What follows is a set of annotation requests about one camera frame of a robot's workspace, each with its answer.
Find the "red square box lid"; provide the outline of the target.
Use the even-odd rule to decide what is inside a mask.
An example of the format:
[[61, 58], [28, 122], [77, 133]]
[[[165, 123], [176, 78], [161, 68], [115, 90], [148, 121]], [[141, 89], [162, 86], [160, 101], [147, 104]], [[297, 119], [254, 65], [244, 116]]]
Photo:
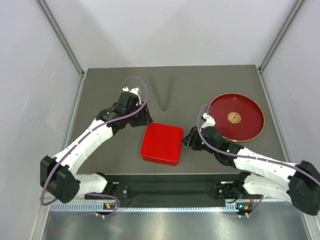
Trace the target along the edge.
[[181, 127], [152, 123], [146, 128], [140, 155], [154, 158], [180, 158], [184, 130]]

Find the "red chocolate box tray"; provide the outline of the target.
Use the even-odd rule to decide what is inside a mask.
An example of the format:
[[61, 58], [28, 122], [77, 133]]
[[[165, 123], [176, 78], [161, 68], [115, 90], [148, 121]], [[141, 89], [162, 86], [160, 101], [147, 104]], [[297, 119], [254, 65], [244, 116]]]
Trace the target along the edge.
[[159, 157], [152, 157], [152, 156], [141, 156], [144, 161], [167, 165], [167, 166], [177, 166], [179, 163], [179, 158], [159, 158]]

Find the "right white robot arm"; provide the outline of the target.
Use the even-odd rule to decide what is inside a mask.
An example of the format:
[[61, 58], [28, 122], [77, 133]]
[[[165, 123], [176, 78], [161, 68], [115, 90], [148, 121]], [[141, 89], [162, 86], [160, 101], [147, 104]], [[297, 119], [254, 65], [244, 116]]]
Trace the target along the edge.
[[193, 151], [207, 151], [222, 165], [242, 171], [233, 185], [239, 198], [263, 195], [292, 204], [301, 212], [316, 216], [320, 211], [320, 173], [308, 162], [288, 163], [259, 155], [222, 137], [213, 126], [193, 127], [181, 143]]

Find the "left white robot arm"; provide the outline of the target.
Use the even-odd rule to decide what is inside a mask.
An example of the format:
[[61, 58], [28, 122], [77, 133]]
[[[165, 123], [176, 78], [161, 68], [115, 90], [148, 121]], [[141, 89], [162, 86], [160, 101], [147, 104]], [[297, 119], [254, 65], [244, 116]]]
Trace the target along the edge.
[[63, 204], [90, 193], [109, 198], [114, 187], [106, 177], [101, 173], [78, 175], [79, 168], [96, 149], [127, 125], [134, 128], [152, 122], [147, 103], [141, 100], [140, 89], [124, 87], [118, 101], [102, 110], [76, 140], [53, 157], [47, 155], [41, 160], [43, 191]]

